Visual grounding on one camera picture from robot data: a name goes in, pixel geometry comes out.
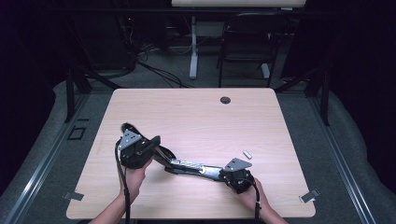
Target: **forearm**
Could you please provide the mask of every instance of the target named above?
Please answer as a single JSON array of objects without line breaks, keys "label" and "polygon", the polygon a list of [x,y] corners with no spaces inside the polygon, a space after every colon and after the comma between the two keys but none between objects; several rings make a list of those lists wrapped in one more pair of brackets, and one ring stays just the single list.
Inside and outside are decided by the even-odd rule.
[{"label": "forearm", "polygon": [[125,196],[119,195],[91,224],[119,223],[125,213]]},{"label": "forearm", "polygon": [[266,224],[284,224],[288,223],[272,207],[264,207],[260,211],[260,218]]}]

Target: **table top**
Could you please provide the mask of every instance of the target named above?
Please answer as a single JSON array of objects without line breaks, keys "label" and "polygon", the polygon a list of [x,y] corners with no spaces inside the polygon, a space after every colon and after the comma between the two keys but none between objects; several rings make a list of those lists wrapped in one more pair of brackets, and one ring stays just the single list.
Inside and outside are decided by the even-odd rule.
[{"label": "table top", "polygon": [[[223,104],[221,97],[231,102]],[[72,200],[69,218],[93,218],[118,195],[114,147],[120,126],[133,124],[147,138],[184,161],[225,166],[239,158],[263,184],[269,203],[282,217],[312,217],[309,190],[290,134],[271,89],[119,89],[114,91]],[[243,151],[252,159],[248,160]],[[146,171],[131,218],[254,218],[224,183],[166,173],[154,161]]]},{"label": "table top", "polygon": [[172,0],[173,7],[303,7],[305,0]]}]

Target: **hand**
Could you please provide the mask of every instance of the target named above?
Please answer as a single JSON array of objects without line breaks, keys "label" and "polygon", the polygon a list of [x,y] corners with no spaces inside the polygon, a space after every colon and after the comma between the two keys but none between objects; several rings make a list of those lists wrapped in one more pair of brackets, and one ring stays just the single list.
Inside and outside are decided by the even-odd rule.
[{"label": "hand", "polygon": [[[264,189],[262,188],[262,182],[259,179],[254,178],[256,182],[256,187],[260,193],[260,218],[267,224],[271,223],[287,223],[268,203],[267,197],[265,196]],[[238,194],[239,199],[244,205],[246,205],[250,210],[255,211],[256,207],[256,190],[251,186],[247,191]]]},{"label": "hand", "polygon": [[[126,180],[126,184],[128,186],[128,190],[130,193],[130,202],[133,203],[134,200],[136,199],[137,195],[139,195],[139,189],[140,186],[143,183],[143,180],[146,177],[146,169],[148,168],[148,166],[151,164],[152,162],[152,158],[150,160],[148,160],[148,162],[146,162],[146,164],[140,168],[140,169],[126,169],[125,172],[125,180]],[[124,195],[124,185],[122,182],[122,179],[120,177],[119,174],[119,178],[120,178],[120,196]]]}]

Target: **chair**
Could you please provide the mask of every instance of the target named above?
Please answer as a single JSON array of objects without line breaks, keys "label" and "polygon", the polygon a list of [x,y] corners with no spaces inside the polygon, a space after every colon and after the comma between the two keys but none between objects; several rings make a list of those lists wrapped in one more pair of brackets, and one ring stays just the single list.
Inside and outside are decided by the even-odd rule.
[{"label": "chair", "polygon": [[239,13],[224,23],[219,52],[219,87],[223,63],[271,64],[266,87],[270,87],[280,40],[289,28],[289,20],[280,14]]}]

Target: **desk leg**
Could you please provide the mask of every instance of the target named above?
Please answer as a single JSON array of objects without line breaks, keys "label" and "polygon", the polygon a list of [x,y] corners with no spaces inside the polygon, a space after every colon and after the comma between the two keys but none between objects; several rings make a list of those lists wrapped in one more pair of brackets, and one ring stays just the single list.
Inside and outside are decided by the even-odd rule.
[{"label": "desk leg", "polygon": [[191,64],[190,64],[190,78],[197,78],[197,66],[198,66],[198,49],[197,49],[197,34],[195,31],[195,17],[191,18]]}]

